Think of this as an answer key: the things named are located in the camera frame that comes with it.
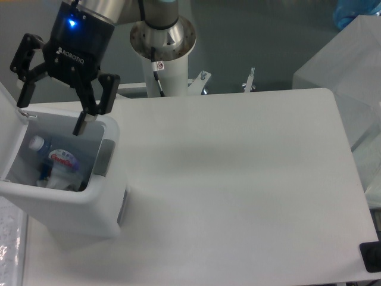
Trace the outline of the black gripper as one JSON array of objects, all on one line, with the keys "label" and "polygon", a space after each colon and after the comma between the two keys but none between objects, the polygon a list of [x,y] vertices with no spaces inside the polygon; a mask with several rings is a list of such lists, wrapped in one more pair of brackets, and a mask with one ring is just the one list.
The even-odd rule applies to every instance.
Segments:
[{"label": "black gripper", "polygon": [[[101,61],[114,31],[109,24],[79,7],[62,2],[45,44],[38,35],[26,33],[11,62],[10,70],[17,74],[23,86],[17,101],[18,108],[30,104],[35,83],[46,76],[74,87],[82,105],[73,135],[83,133],[87,115],[105,115],[111,112],[117,95],[120,77],[117,74],[101,73],[98,82],[102,96],[96,103],[91,81],[97,78]],[[37,50],[42,49],[45,62],[30,69]]]}]

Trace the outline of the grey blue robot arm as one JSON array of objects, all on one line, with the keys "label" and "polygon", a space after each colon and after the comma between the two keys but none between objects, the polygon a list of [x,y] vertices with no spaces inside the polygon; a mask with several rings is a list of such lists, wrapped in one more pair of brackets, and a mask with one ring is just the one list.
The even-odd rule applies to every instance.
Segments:
[{"label": "grey blue robot arm", "polygon": [[10,69],[23,83],[17,107],[26,108],[36,82],[49,76],[76,91],[83,110],[73,133],[81,134],[87,116],[113,108],[120,77],[102,72],[101,61],[115,27],[138,21],[150,29],[144,43],[150,59],[167,48],[178,49],[181,39],[152,42],[179,26],[177,1],[62,1],[49,41],[26,33],[12,60]]}]

